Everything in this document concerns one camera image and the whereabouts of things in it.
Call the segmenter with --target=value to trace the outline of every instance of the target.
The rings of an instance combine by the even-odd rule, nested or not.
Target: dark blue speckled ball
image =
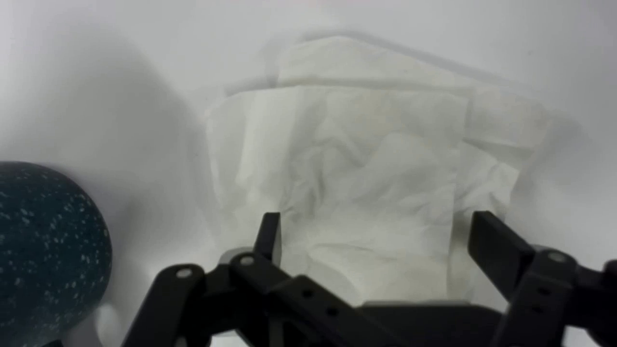
[[[0,165],[0,346],[41,347],[101,302],[112,246],[95,203],[35,165]]]

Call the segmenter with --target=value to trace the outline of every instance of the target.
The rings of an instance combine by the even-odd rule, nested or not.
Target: white tissue
[[[263,213],[284,211],[286,271],[349,304],[448,298],[467,109],[446,93],[332,88],[232,97],[209,115],[216,238],[251,246]]]
[[[444,90],[471,99],[457,172],[450,296],[473,300],[475,282],[484,277],[467,257],[471,217],[475,211],[506,217],[519,172],[542,144],[550,117],[538,105],[504,88],[348,37],[311,41],[290,49],[282,59],[278,86]]]

